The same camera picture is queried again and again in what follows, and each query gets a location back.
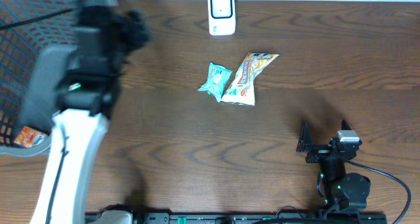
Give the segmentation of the small orange box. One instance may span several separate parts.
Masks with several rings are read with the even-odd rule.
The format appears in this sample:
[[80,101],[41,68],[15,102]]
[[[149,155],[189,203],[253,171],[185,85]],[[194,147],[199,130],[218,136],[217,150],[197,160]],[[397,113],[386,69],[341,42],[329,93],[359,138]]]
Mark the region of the small orange box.
[[40,145],[47,137],[48,135],[44,132],[25,126],[15,138],[14,143],[24,148],[32,148]]

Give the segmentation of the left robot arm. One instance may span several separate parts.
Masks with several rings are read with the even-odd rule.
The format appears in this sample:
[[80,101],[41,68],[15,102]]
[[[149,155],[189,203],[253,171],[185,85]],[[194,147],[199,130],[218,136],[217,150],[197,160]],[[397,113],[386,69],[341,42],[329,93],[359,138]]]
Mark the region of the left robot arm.
[[126,58],[150,40],[140,12],[81,7],[76,46],[51,47],[39,61],[59,70],[50,152],[32,223],[84,223],[95,157],[121,90]]

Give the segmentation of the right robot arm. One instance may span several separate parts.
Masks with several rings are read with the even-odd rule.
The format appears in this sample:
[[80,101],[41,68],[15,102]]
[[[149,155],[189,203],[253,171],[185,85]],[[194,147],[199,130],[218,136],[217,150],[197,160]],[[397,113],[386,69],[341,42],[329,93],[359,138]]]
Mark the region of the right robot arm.
[[356,157],[362,140],[345,120],[328,144],[313,142],[309,126],[302,123],[297,152],[306,153],[306,162],[320,165],[317,190],[326,206],[336,212],[360,211],[367,207],[371,181],[359,173],[347,173],[345,164]]

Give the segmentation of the teal wet wipes pack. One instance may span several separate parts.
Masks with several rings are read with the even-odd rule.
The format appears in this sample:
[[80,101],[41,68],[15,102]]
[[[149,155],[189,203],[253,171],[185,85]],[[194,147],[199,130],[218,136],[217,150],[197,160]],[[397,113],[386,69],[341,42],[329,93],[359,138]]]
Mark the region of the teal wet wipes pack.
[[213,95],[217,102],[220,102],[225,86],[231,75],[231,70],[210,62],[207,81],[198,89],[198,91],[206,91],[209,95]]

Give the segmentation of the yellow snack bag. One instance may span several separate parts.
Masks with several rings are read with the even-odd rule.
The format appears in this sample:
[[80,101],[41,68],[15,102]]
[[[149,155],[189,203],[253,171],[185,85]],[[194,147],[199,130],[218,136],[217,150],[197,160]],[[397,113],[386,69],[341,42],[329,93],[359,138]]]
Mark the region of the yellow snack bag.
[[222,96],[221,101],[230,104],[255,105],[255,78],[279,55],[248,53],[240,64],[235,78]]

